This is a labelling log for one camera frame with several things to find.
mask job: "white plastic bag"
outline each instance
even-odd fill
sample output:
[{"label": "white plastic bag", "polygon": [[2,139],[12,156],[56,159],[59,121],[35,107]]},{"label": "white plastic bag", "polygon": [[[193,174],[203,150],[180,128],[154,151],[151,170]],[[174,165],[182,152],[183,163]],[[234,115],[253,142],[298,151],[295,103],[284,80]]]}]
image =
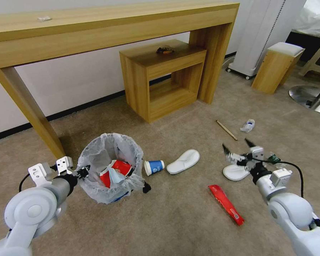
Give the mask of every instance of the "white plastic bag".
[{"label": "white plastic bag", "polygon": [[[131,137],[118,133],[104,133],[91,141],[78,159],[77,170],[90,165],[88,178],[80,180],[79,184],[88,196],[98,203],[115,202],[121,197],[129,196],[132,190],[142,190],[144,187],[141,174],[142,157],[142,149]],[[114,159],[127,162],[134,171],[120,183],[107,188],[99,175]]]},{"label": "white plastic bag", "polygon": [[242,132],[251,132],[252,129],[255,126],[255,120],[254,119],[249,119],[248,121],[246,121],[246,123],[243,125],[243,127],[239,128]]}]

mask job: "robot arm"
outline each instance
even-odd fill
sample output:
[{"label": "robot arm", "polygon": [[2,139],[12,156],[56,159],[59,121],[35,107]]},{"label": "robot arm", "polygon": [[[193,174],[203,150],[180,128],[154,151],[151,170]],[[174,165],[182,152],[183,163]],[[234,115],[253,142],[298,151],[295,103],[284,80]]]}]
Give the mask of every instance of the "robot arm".
[{"label": "robot arm", "polygon": [[7,204],[4,218],[10,228],[0,240],[0,256],[31,256],[31,241],[48,231],[57,223],[66,209],[66,198],[77,185],[79,178],[88,175],[89,166],[72,172],[72,159],[63,157],[51,170],[47,163],[36,164],[28,172],[36,187],[25,189]]},{"label": "robot arm", "polygon": [[223,145],[227,160],[250,171],[270,215],[291,240],[296,255],[320,256],[320,219],[307,200],[287,192],[292,171],[267,170],[263,165],[264,149],[246,142],[250,152],[244,155],[231,153]]}]

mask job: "white wall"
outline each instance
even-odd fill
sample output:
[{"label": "white wall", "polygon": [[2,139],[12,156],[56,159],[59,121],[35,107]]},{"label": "white wall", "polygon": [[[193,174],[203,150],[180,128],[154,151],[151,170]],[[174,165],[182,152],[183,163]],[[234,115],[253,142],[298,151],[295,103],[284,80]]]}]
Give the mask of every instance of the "white wall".
[{"label": "white wall", "polygon": [[[1,0],[0,13],[145,1],[147,0]],[[241,0],[240,2],[239,13],[227,53],[237,50],[238,42],[243,33],[242,28],[249,15],[253,0]],[[189,33],[183,33],[165,38],[177,38],[188,42],[188,37]],[[121,49],[130,48],[132,45],[149,44],[165,38],[28,64],[18,67],[17,71],[44,114],[48,116],[123,90],[118,52]],[[0,85],[0,132],[27,122],[27,119]]]}]

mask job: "wooden stool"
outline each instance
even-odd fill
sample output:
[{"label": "wooden stool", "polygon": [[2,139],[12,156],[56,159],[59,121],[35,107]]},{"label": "wooden stool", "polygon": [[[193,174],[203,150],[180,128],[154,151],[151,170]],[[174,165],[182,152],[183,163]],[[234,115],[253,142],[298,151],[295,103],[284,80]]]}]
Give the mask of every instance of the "wooden stool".
[{"label": "wooden stool", "polygon": [[[156,53],[170,46],[170,54]],[[127,103],[147,122],[196,101],[206,50],[169,40],[120,52]],[[171,78],[149,86],[149,81],[172,73]]]},{"label": "wooden stool", "polygon": [[304,76],[310,70],[314,70],[314,71],[320,72],[320,65],[316,64],[319,59],[320,59],[320,48],[313,55],[313,57],[303,66],[303,69],[300,71],[299,74],[301,76]]},{"label": "wooden stool", "polygon": [[287,80],[303,51],[299,46],[282,42],[269,47],[251,87],[273,94]]}]

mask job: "white fabric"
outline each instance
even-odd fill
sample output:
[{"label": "white fabric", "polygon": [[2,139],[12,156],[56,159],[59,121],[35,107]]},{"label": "white fabric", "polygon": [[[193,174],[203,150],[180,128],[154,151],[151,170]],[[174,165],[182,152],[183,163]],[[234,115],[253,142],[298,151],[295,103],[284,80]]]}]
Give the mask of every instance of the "white fabric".
[{"label": "white fabric", "polygon": [[320,37],[320,0],[307,0],[293,30]]},{"label": "white fabric", "polygon": [[298,53],[300,53],[303,50],[303,48],[289,43],[278,42],[273,46],[269,47],[268,50],[287,54],[289,56],[295,56]]}]

